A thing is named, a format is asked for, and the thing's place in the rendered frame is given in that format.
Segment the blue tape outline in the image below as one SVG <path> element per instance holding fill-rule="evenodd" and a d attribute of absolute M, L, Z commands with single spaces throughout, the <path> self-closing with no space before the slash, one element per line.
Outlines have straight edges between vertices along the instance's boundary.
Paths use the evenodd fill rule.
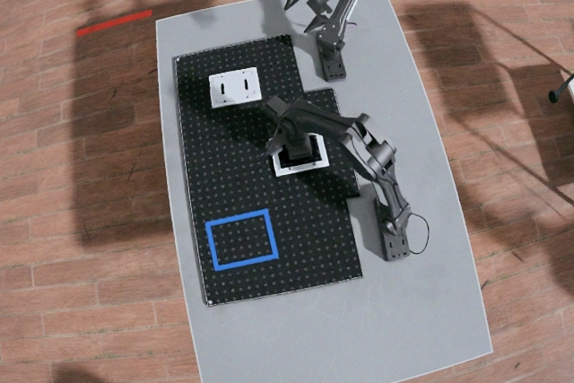
<path fill-rule="evenodd" d="M 214 244 L 213 244 L 213 236 L 212 236 L 212 232 L 211 232 L 211 227 L 210 227 L 210 226 L 215 225 L 215 224 L 224 223 L 224 222 L 236 221 L 236 220 L 239 220 L 239 219 L 244 219 L 244 218 L 248 218 L 248 217 L 252 217 L 252 216 L 256 216 L 256 215 L 260 215 L 260 214 L 264 214 L 264 215 L 265 215 L 266 226 L 267 226 L 267 229 L 268 229 L 268 233 L 269 233 L 269 237 L 270 237 L 270 241 L 271 241 L 271 245 L 272 245 L 272 249 L 273 249 L 274 254 L 273 254 L 273 255 L 270 255 L 270 256 L 253 258 L 253 259 L 249 259 L 249 260 L 245 260 L 245 261 L 240 261 L 240 262 L 237 262 L 237 263 L 232 263 L 232 264 L 227 264 L 227 265 L 218 265 L 218 261 L 217 261 L 217 257 L 216 257 L 216 253 L 215 253 L 215 248 L 214 248 Z M 206 222 L 205 225 L 206 225 L 206 229 L 207 229 L 207 234 L 208 234 L 208 239 L 209 239 L 209 243 L 210 243 L 210 248 L 211 248 L 211 251 L 212 251 L 213 263 L 214 263 L 215 271 L 222 270 L 222 269 L 227 269 L 227 268 L 232 268 L 232 267 L 240 266 L 240 265 L 248 265 L 248 264 L 252 264 L 252 263 L 256 263 L 256 262 L 261 262 L 261 261 L 265 261 L 265 260 L 269 260 L 269 259 L 273 259 L 273 258 L 278 258 L 278 253 L 277 253 L 277 249 L 276 249 L 276 245 L 275 245 L 275 241 L 274 241 L 273 230 L 272 230 L 272 226 L 271 226 L 271 223 L 270 223 L 269 214 L 268 214 L 267 209 L 261 210 L 261 211 L 257 211 L 257 212 L 253 212 L 253 213 L 245 213 L 245 214 L 242 214 L 242 215 L 237 215 L 237 216 L 233 216 L 233 217 L 229 217 L 229 218 L 225 218 L 225 219 L 220 219 L 220 220 L 217 220 L 217 221 Z"/>

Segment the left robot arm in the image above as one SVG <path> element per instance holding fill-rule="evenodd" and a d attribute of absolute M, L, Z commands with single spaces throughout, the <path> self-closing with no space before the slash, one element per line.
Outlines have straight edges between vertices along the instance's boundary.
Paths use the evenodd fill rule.
<path fill-rule="evenodd" d="M 291 109 L 304 110 L 294 110 L 286 113 Z M 371 183 L 377 194 L 376 201 L 381 228 L 384 228 L 382 228 L 382 232 L 387 259 L 395 260 L 410 256 L 405 229 L 411 214 L 404 209 L 410 212 L 412 210 L 410 204 L 402 196 L 399 186 L 396 185 L 395 190 L 395 182 L 392 181 L 393 179 L 397 182 L 395 174 L 396 147 L 369 115 L 361 113 L 358 118 L 342 117 L 319 109 L 315 104 L 310 103 L 309 100 L 298 98 L 292 104 L 287 104 L 276 95 L 265 104 L 264 113 L 277 124 L 279 124 L 283 114 L 286 113 L 280 126 L 294 140 L 300 140 L 311 133 L 322 135 L 337 142 L 355 171 L 368 181 L 372 181 Z M 370 134 L 371 141 L 367 146 L 391 175 L 392 179 L 381 168 L 368 148 L 364 148 L 358 143 L 358 141 L 361 142 L 361 139 L 349 126 L 355 128 L 362 139 L 365 138 L 367 133 Z M 338 138 L 339 141 L 337 141 Z M 397 198 L 396 192 L 399 198 Z M 398 200 L 404 206 L 404 209 Z"/>

